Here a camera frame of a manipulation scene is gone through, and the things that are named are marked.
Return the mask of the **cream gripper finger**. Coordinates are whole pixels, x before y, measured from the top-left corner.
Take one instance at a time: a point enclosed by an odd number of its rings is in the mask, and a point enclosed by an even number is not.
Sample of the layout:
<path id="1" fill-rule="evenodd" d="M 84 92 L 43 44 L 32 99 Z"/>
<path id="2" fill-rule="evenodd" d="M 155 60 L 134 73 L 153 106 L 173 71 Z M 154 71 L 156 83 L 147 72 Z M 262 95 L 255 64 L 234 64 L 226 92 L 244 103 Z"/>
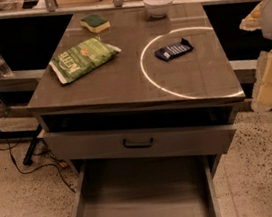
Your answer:
<path id="1" fill-rule="evenodd" d="M 258 113 L 270 111 L 272 109 L 272 50 L 260 53 L 256 68 L 251 108 Z"/>
<path id="2" fill-rule="evenodd" d="M 240 29 L 243 31 L 260 30 L 261 24 L 261 6 L 262 2 L 258 3 L 255 8 L 248 14 L 240 23 Z"/>

